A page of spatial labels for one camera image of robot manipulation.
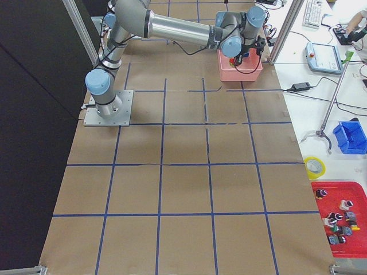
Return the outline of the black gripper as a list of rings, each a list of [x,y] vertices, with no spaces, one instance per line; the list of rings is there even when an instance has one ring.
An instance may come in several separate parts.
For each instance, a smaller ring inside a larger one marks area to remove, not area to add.
[[[241,46],[240,54],[233,58],[233,65],[240,66],[243,62],[243,57],[248,57],[250,49],[254,47],[255,47],[255,40],[244,40]]]

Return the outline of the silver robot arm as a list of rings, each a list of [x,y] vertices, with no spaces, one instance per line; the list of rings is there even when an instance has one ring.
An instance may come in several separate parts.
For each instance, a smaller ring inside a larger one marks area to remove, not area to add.
[[[265,20],[263,9],[253,6],[245,12],[219,11],[215,25],[155,14],[150,1],[111,1],[114,17],[110,38],[99,55],[99,60],[85,77],[85,84],[95,101],[98,117],[110,119],[123,113],[127,100],[114,91],[116,74],[122,64],[121,56],[134,36],[158,37],[175,44],[188,42],[203,49],[218,49],[225,57],[238,58],[256,49],[258,55],[266,45],[258,35]]]

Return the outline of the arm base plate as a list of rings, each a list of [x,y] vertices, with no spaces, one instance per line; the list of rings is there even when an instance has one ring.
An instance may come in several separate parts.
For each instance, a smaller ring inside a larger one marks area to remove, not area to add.
[[[134,90],[116,91],[115,100],[108,105],[98,105],[91,97],[87,107],[84,126],[86,127],[128,127],[131,118]]]

